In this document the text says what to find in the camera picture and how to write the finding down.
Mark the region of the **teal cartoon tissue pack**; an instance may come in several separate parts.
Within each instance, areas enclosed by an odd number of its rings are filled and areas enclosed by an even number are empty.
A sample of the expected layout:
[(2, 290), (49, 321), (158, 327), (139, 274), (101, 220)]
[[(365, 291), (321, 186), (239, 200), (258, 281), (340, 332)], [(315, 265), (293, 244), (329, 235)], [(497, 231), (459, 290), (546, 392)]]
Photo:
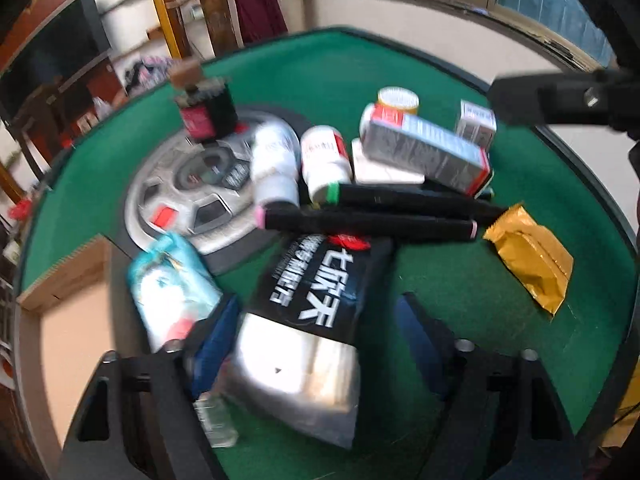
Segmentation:
[(134, 258), (127, 280), (153, 352), (167, 341), (186, 338), (222, 298), (198, 251), (171, 232)]

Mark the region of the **black silver snack pouch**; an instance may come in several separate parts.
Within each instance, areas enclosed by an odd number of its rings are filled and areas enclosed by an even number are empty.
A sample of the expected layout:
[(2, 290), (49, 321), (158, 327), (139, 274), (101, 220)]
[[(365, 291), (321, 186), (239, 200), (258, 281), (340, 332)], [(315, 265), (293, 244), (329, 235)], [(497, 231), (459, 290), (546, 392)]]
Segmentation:
[(356, 434), (359, 318), (386, 266), (389, 240), (286, 240), (243, 310), (220, 385), (250, 411), (350, 448)]

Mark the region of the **gold foil packet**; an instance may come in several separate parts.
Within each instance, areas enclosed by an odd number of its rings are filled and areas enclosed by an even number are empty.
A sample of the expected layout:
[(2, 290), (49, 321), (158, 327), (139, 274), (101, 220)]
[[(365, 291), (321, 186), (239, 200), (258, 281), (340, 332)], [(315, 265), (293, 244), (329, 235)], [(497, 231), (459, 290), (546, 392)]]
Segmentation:
[(522, 204), (510, 207), (483, 236), (503, 264), (548, 315), (562, 306), (574, 258), (555, 235), (538, 224)]

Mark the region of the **small white medicine box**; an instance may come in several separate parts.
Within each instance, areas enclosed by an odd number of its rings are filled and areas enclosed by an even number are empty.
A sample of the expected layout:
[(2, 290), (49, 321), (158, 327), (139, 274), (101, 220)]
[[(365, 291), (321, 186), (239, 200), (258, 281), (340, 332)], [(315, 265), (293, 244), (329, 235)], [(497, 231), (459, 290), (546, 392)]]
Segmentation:
[(497, 133), (496, 116), (492, 110), (469, 101), (460, 102), (460, 113), (454, 133), (488, 152)]

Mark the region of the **black marker pink cap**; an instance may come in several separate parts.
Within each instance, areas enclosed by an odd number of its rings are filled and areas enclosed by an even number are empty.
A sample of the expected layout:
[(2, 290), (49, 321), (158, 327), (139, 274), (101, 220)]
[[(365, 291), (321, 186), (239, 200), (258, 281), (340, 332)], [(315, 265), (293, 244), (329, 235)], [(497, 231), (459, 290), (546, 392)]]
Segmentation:
[(344, 210), (256, 206), (255, 219), (258, 228), (267, 231), (389, 238), (405, 244), (470, 242), (478, 232), (474, 220)]

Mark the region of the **black marker green cap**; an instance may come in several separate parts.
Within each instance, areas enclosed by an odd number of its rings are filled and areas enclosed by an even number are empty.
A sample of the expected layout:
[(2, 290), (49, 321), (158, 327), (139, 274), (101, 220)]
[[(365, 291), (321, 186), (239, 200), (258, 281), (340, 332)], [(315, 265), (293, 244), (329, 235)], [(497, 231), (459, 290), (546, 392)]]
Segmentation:
[(480, 224), (491, 224), (508, 211), (508, 207), (459, 194), (353, 183), (329, 184), (318, 202), (367, 212), (475, 220)]

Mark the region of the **white square charger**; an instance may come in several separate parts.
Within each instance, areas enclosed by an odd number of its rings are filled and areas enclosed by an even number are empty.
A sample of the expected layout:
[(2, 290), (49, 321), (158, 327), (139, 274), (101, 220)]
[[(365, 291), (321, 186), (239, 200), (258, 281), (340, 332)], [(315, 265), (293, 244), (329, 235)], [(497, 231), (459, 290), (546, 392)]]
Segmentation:
[(352, 168), (354, 168), (354, 180), (358, 184), (422, 185), (425, 181), (422, 174), (368, 159), (363, 153), (359, 139), (352, 140)]

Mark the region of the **red grey medicine box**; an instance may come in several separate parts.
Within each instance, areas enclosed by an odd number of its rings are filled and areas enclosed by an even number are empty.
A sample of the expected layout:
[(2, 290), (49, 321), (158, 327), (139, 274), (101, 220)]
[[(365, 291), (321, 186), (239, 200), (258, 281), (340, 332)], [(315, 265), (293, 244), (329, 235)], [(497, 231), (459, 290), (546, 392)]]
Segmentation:
[(466, 196), (477, 196), (494, 176), (484, 148), (419, 116), (380, 104), (364, 109), (360, 142), (368, 159), (422, 174)]

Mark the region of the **yellow cap pill bottle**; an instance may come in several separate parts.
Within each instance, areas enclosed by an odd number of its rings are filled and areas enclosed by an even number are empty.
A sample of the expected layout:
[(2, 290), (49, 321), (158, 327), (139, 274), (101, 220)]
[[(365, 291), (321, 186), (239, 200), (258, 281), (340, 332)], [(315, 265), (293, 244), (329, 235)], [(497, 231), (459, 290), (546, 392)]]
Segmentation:
[(411, 90), (400, 87), (384, 87), (378, 90), (378, 104), (416, 115), (419, 111), (420, 99)]

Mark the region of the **white pill bottle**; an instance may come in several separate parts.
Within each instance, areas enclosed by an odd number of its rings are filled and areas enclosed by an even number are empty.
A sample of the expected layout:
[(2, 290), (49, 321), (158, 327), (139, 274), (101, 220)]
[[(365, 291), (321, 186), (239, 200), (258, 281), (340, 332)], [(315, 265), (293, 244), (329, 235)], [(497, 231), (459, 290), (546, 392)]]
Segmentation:
[(299, 206), (300, 144), (283, 122), (265, 122), (254, 134), (250, 180), (254, 204)]

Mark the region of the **white bottle red label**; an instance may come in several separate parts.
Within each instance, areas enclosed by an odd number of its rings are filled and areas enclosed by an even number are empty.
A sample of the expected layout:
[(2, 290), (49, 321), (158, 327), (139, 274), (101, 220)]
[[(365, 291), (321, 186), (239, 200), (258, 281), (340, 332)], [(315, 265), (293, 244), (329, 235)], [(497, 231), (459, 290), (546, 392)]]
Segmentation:
[(300, 139), (300, 149), (303, 179), (314, 203), (322, 201), (321, 195), (330, 184), (352, 182), (352, 165), (344, 139), (333, 127), (309, 128)]

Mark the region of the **cardboard box tray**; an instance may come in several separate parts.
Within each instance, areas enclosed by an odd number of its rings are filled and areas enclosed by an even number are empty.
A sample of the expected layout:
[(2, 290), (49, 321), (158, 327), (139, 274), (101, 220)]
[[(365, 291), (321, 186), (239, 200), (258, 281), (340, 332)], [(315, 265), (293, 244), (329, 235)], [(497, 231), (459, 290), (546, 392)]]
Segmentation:
[(99, 357), (125, 351), (130, 259), (98, 235), (18, 296), (18, 390), (41, 454), (58, 454)]

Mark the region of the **dark ink bottle cork stopper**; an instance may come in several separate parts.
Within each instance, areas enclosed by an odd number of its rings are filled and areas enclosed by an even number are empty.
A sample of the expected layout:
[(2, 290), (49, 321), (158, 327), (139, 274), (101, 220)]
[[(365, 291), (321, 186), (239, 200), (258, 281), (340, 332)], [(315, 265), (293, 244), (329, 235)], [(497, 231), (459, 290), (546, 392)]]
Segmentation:
[(186, 58), (169, 67), (168, 79), (192, 140), (208, 142), (235, 132), (239, 119), (226, 78), (206, 78), (200, 61)]

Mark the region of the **pile of clothes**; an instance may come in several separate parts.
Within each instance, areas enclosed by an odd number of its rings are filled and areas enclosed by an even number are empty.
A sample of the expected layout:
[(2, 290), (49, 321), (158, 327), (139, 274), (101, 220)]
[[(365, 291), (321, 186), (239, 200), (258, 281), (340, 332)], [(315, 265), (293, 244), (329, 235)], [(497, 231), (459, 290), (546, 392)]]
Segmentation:
[(168, 77), (172, 58), (164, 56), (142, 56), (125, 70), (124, 89), (127, 96), (137, 96), (162, 84)]

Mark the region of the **black flat television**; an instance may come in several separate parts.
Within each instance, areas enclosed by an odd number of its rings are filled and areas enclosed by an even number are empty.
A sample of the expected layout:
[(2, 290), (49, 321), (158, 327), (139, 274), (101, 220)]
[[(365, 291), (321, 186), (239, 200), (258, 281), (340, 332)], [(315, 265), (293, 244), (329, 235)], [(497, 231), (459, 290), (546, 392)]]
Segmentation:
[(73, 78), (109, 50), (96, 0), (70, 0), (2, 68), (2, 119), (12, 120), (38, 87)]

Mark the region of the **maroon cloth on chair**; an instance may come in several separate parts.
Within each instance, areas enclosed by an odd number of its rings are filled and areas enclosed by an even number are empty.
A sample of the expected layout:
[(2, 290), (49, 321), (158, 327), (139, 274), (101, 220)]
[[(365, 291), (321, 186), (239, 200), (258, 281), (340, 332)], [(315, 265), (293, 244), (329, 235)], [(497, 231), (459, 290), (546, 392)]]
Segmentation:
[(288, 33), (279, 0), (234, 0), (244, 46)]

